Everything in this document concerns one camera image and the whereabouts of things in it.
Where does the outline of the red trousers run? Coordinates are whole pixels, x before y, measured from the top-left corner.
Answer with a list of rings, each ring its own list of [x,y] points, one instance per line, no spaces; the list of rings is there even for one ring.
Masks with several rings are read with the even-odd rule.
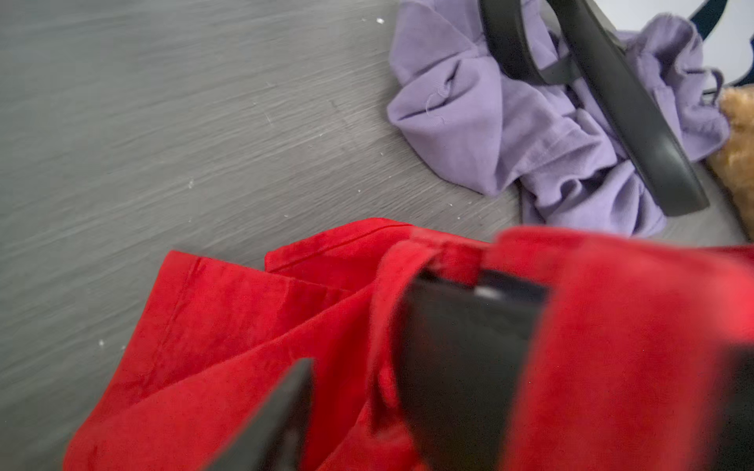
[[[64,468],[208,470],[286,372],[311,358],[297,470],[433,470],[398,389],[412,282],[475,288],[491,271],[548,288],[615,270],[728,292],[746,304],[753,336],[751,245],[682,248],[543,227],[483,243],[375,218],[271,251],[262,270],[173,251]]]

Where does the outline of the brown teddy bear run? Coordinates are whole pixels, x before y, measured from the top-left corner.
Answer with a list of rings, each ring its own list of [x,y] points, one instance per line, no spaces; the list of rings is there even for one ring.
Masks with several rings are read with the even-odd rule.
[[[718,104],[730,125],[730,137],[707,163],[734,204],[748,239],[753,241],[753,84],[725,88]]]

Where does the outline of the purple trousers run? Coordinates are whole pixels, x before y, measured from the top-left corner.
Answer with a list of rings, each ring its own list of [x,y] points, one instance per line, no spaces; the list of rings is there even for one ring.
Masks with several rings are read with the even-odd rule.
[[[730,125],[705,103],[702,38],[662,14],[619,31],[626,59],[692,162]],[[401,1],[390,65],[401,85],[388,119],[442,179],[488,196],[522,185],[522,220],[648,237],[666,223],[584,80],[531,86],[502,74],[477,1]]]

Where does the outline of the black belt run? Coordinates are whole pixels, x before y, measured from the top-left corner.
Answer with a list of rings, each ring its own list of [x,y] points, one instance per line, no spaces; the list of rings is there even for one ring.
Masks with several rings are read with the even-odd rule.
[[[749,470],[752,319],[685,276],[486,271],[404,298],[398,389],[433,470]]]
[[[663,213],[677,217],[706,209],[708,197],[683,147],[592,8],[579,0],[553,1],[550,6],[569,56],[541,69],[530,53],[522,2],[480,2],[488,49],[501,71],[532,86],[585,80]]]

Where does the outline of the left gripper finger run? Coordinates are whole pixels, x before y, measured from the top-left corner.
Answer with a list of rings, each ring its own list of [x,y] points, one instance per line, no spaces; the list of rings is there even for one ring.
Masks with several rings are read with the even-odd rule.
[[[312,394],[311,358],[297,361],[208,470],[297,470],[302,461]]]

